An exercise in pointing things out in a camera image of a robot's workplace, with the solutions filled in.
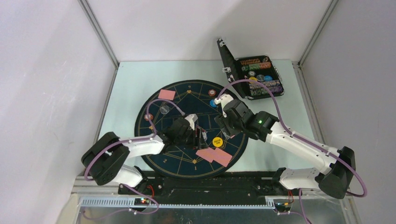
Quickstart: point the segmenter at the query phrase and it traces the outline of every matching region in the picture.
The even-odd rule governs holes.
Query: white table surface
[[[283,78],[282,84],[285,89],[283,96],[276,97],[283,120],[297,132],[313,139],[291,61],[274,60],[273,64]],[[221,61],[121,62],[99,137],[109,131],[113,131],[122,139],[133,137],[139,110],[153,93],[166,85],[189,79],[227,85],[222,68]],[[267,111],[276,115],[274,103],[270,98],[243,101],[253,113]],[[127,165],[152,170],[141,157],[129,159]],[[310,168],[312,165],[283,148],[249,139],[245,152],[227,172],[274,171],[279,167],[297,169]]]

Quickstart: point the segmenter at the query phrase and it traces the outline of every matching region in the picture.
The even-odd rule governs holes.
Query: pink paper
[[[231,159],[233,158],[232,155],[224,152],[223,150],[216,148],[214,150],[214,158],[213,160],[215,160],[216,162],[220,163],[221,165],[227,167],[228,164],[230,163]]]
[[[204,160],[208,162],[213,162],[214,160],[225,167],[228,166],[231,159],[233,158],[232,155],[224,152],[219,148],[216,148],[215,150],[213,150],[212,148],[200,149],[195,154],[202,157]]]
[[[159,99],[168,99],[173,100],[175,98],[175,91],[171,90],[160,90],[160,94],[158,95]]]
[[[197,150],[195,154],[208,162],[213,162],[214,150],[212,148]]]

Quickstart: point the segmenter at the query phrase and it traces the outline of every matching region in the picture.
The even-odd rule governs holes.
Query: yellow round disc
[[[215,147],[222,147],[223,146],[223,140],[220,137],[216,137],[212,140],[212,143]]]
[[[257,81],[257,78],[255,78],[255,77],[250,77],[249,79],[253,80],[253,81]]]

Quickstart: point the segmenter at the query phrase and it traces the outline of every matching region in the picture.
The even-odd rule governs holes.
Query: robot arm
[[[297,170],[280,168],[273,177],[274,181],[280,182],[287,189],[321,189],[334,198],[344,198],[353,177],[345,166],[310,144],[294,138],[297,132],[287,127],[292,133],[289,134],[279,119],[267,112],[253,114],[245,103],[227,94],[215,99],[215,103],[221,104],[223,109],[223,114],[216,117],[215,121],[226,137],[232,138],[239,133],[245,133],[249,138],[280,146],[314,166],[314,168]],[[353,150],[347,147],[338,150],[314,140],[310,142],[343,159],[355,169]]]
[[[126,165],[128,159],[166,153],[172,145],[183,144],[196,149],[208,147],[204,131],[195,125],[197,118],[196,114],[190,114],[183,119],[177,119],[172,126],[154,137],[148,135],[119,140],[113,132],[108,132],[83,155],[81,161],[86,168],[89,167],[94,158],[106,147],[118,142],[118,145],[99,156],[89,170],[89,174],[98,185],[113,181],[135,187],[142,182],[143,174],[138,167]]]

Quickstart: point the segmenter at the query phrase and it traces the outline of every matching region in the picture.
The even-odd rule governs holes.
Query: dark blue mat
[[[198,125],[207,131],[209,147],[215,149],[212,140],[215,137],[221,137],[224,141],[221,149],[231,154],[233,158],[228,166],[224,167],[215,161],[209,163],[195,155],[196,150],[192,148],[174,146],[165,154],[143,156],[145,162],[153,170],[165,176],[199,179],[221,174],[237,162],[245,151],[248,138],[244,134],[239,134],[232,139],[226,140],[219,126],[214,121],[214,118],[221,113],[221,108],[210,105],[211,100],[217,97],[223,86],[204,80],[186,80],[167,85],[162,89],[176,91],[173,102],[186,114],[195,113],[198,115]],[[144,115],[146,113],[146,105],[148,102],[158,98],[159,91],[154,93],[140,110],[135,124],[135,136],[152,133],[150,123],[145,119]],[[228,90],[226,93],[233,98],[237,98],[235,94]],[[153,116],[153,123],[157,130],[169,127],[175,119],[181,117],[176,108],[162,101],[153,103],[150,106],[149,113]]]

